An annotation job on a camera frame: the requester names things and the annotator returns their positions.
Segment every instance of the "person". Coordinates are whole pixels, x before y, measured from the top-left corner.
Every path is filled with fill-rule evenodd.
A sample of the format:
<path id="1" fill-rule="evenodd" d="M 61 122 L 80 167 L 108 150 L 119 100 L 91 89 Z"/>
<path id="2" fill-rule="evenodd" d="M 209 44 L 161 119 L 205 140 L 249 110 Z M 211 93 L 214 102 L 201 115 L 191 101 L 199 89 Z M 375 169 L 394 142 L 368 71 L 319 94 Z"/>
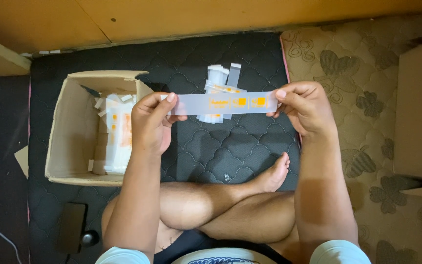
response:
<path id="1" fill-rule="evenodd" d="M 161 95 L 167 98 L 160 100 Z M 174 93 L 152 93 L 132 110 L 132 154 L 120 194 L 105 208 L 106 252 L 97 264 L 125 263 L 370 263 L 358 245 L 330 103 L 317 82 L 275 92 L 302 136 L 295 192 L 276 192 L 289 157 L 238 185 L 160 183 L 161 154 L 171 126 Z"/>

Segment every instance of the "left hand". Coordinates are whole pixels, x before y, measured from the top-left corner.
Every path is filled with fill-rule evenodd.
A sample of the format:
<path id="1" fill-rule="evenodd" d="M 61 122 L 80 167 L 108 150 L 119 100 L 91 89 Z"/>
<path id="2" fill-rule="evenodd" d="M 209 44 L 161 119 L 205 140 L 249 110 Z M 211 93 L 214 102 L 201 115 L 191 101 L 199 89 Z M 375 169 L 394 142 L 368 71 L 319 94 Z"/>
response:
<path id="1" fill-rule="evenodd" d="M 160 100 L 161 95 L 167 98 Z M 171 127 L 176 121 L 185 121 L 187 116 L 169 116 L 167 113 L 177 103 L 175 93 L 150 93 L 131 111 L 132 150 L 147 150 L 162 155 L 172 139 Z"/>

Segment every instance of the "orange wooden panel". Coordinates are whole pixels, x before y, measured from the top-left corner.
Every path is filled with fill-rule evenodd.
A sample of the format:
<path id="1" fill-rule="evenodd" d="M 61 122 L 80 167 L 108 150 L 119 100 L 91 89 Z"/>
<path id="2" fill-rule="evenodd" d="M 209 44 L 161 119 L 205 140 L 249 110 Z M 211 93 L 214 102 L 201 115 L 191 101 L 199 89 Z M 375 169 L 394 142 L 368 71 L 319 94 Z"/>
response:
<path id="1" fill-rule="evenodd" d="M 422 0 L 77 1 L 113 42 L 422 12 Z"/>
<path id="2" fill-rule="evenodd" d="M 109 41 L 75 0 L 0 0 L 0 44 L 13 51 L 102 43 Z"/>

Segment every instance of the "black mattress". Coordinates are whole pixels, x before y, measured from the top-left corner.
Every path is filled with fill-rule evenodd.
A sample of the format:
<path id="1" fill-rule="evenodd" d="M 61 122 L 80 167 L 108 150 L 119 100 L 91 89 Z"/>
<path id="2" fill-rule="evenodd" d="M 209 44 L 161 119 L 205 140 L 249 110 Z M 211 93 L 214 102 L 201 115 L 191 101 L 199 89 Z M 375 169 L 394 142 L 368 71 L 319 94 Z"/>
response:
<path id="1" fill-rule="evenodd" d="M 32 63 L 29 139 L 29 208 L 32 263 L 63 263 L 55 250 L 63 204 L 88 205 L 86 230 L 100 233 L 102 212 L 120 189 L 50 183 L 44 177 L 53 111 L 67 74 L 87 70 L 146 70 L 139 76 L 155 91 L 204 93 L 207 66 L 242 64 L 239 87 L 271 91 L 287 83 L 276 33 L 245 33 L 138 45 L 91 49 L 51 55 Z M 237 184 L 270 167 L 281 152 L 291 159 L 280 190 L 294 190 L 300 148 L 287 117 L 232 115 L 221 124 L 202 123 L 195 116 L 172 129 L 172 143 L 161 163 L 162 181 Z M 82 249 L 68 263 L 94 263 L 102 245 Z"/>

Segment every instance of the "quilted mattress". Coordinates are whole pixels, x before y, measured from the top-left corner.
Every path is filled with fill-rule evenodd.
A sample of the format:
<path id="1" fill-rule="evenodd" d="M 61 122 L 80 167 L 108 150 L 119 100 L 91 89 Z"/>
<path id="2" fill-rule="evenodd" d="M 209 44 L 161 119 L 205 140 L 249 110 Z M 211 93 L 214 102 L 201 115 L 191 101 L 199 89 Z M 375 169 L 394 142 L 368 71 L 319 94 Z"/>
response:
<path id="1" fill-rule="evenodd" d="M 400 192 L 418 183 L 392 173 L 399 55 L 421 36 L 422 15 L 281 34 L 290 81 L 319 81 L 330 99 L 359 243 L 372 263 L 422 263 L 422 197 Z"/>
<path id="2" fill-rule="evenodd" d="M 204 93 L 207 66 L 242 64 L 239 87 L 271 91 L 287 83 L 278 34 L 248 33 L 176 41 L 124 45 L 46 56 L 32 63 L 31 135 L 29 141 L 29 208 L 32 263 L 62 263 L 55 251 L 63 203 L 88 205 L 86 229 L 100 233 L 103 209 L 117 187 L 82 187 L 50 183 L 44 177 L 53 111 L 67 74 L 86 70 L 146 70 L 139 77 L 155 91 Z M 291 159 L 280 190 L 293 190 L 299 173 L 300 149 L 287 117 L 232 115 L 222 124 L 195 117 L 177 123 L 161 162 L 162 181 L 236 184 L 270 167 L 281 152 Z M 94 263 L 101 244 L 82 249 L 68 263 Z"/>

